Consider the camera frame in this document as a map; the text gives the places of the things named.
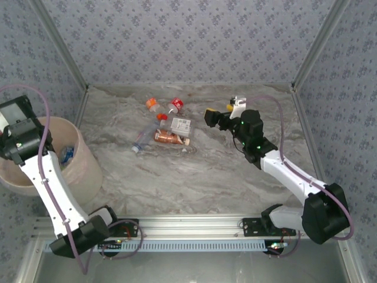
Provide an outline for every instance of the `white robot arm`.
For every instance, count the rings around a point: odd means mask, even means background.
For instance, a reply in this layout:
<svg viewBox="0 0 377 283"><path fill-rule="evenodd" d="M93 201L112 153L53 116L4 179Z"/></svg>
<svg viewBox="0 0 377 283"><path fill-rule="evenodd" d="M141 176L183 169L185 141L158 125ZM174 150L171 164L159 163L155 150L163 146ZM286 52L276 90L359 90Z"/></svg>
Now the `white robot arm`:
<svg viewBox="0 0 377 283"><path fill-rule="evenodd" d="M108 226L117 221L113 210L104 206L88 215L81 209L62 177L50 133L42 151L45 173L45 178L42 179L38 168L38 149L44 126L32 111L27 96L0 104L0 130L0 157L12 160L29 177L51 217L57 237L50 245L54 254L74 257L66 224L69 225L79 254L110 236ZM45 182L48 182L56 203L51 199ZM62 221L57 207L65 215L65 221Z"/></svg>
<svg viewBox="0 0 377 283"><path fill-rule="evenodd" d="M315 179L283 156L263 136L259 112L246 110L245 98L233 98L230 105L232 111L226 113L208 108L204 116L207 125L229 130L233 138L242 143L247 161L275 177L303 205L302 208L274 205L263 211L262 224L267 233L276 228L300 230L322 244L349 227L350 216L343 189L336 183L327 185Z"/></svg>

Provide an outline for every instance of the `brown bottle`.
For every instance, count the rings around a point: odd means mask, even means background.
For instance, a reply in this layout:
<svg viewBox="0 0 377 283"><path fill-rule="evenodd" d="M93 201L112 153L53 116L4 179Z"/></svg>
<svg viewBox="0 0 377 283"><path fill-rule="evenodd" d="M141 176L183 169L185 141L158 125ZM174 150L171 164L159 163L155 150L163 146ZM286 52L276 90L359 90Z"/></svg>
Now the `brown bottle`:
<svg viewBox="0 0 377 283"><path fill-rule="evenodd" d="M159 143L184 144L185 146L190 144L190 139L180 137L170 131L160 129L154 133L154 140Z"/></svg>

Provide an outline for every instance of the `orange bottle cap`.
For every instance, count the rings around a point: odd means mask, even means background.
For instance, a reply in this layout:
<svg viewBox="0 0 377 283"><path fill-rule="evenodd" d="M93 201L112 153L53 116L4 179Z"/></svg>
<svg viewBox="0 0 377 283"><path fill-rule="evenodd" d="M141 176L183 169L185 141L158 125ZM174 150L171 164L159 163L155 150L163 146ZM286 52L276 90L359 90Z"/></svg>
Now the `orange bottle cap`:
<svg viewBox="0 0 377 283"><path fill-rule="evenodd" d="M145 104L149 111L156 111L157 108L160 106L154 97L149 98Z"/></svg>
<svg viewBox="0 0 377 283"><path fill-rule="evenodd" d="M161 120L167 120L167 115L163 114L163 113L158 113L157 114L157 120L158 121L161 121Z"/></svg>

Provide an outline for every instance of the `white cap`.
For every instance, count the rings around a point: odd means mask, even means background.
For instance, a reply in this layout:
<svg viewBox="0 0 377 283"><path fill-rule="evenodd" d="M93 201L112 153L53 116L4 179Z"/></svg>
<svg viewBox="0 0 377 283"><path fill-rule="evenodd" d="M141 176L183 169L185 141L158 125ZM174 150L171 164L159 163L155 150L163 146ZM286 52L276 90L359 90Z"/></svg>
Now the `white cap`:
<svg viewBox="0 0 377 283"><path fill-rule="evenodd" d="M136 146L133 146L131 149L132 149L135 153L138 153L138 152L139 152L139 149L138 149Z"/></svg>
<svg viewBox="0 0 377 283"><path fill-rule="evenodd" d="M176 113L176 114L178 113L178 108L174 104L169 103L168 107L170 109L169 113L170 112L173 112L173 113Z"/></svg>

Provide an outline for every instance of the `trash bin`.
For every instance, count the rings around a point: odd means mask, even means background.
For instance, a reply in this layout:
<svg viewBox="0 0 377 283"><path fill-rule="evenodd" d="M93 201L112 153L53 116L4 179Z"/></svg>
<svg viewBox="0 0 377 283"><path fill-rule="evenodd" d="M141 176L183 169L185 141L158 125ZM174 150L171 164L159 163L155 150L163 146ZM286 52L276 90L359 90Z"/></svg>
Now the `trash bin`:
<svg viewBox="0 0 377 283"><path fill-rule="evenodd" d="M45 117L38 118L45 124ZM85 144L81 132L68 120L51 117L49 130L52 145L59 155L63 147L74 145L71 163L63 168L62 175L76 201L83 205L98 193L102 186L102 171L97 160ZM27 196L38 196L36 188L20 168L10 160L0 158L1 183L9 190Z"/></svg>

